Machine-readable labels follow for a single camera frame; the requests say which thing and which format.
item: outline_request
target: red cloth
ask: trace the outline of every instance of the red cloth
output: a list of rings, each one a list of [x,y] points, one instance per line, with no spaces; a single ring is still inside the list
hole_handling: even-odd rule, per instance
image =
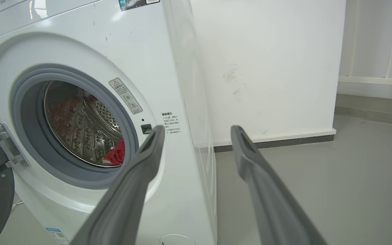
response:
[[[112,166],[121,165],[123,163],[124,158],[125,158],[125,142],[123,141],[123,139],[121,139],[121,141],[117,144],[115,149],[112,149],[107,153],[102,163],[112,165]]]

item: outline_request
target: gray floor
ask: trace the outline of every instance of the gray floor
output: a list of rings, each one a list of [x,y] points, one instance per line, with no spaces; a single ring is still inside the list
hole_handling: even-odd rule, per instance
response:
[[[262,149],[330,245],[392,244],[392,125],[336,116],[333,142]],[[260,244],[231,152],[217,153],[219,245]],[[0,245],[55,245],[26,209],[12,213]]]

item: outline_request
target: white wall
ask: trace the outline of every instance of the white wall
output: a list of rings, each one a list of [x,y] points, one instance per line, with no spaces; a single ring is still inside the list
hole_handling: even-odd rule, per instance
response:
[[[215,145],[334,134],[345,0],[192,0]]]
[[[392,0],[347,0],[338,93],[392,99]]]

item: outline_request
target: metal hinge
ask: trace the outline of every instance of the metal hinge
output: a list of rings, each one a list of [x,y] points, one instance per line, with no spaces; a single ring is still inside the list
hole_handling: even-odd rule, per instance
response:
[[[13,167],[17,163],[20,163],[24,167],[31,166],[25,157],[20,153],[16,143],[12,140],[12,135],[3,122],[0,122],[0,146],[6,153],[7,157],[11,159],[6,162],[7,167]]]

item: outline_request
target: white washing machine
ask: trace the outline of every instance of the white washing machine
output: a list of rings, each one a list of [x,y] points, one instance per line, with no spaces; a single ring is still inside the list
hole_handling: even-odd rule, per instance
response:
[[[18,148],[15,190],[48,231],[71,240],[164,124],[137,244],[216,244],[216,164],[192,19],[186,0],[0,0],[0,134],[11,138],[0,145],[8,160]]]

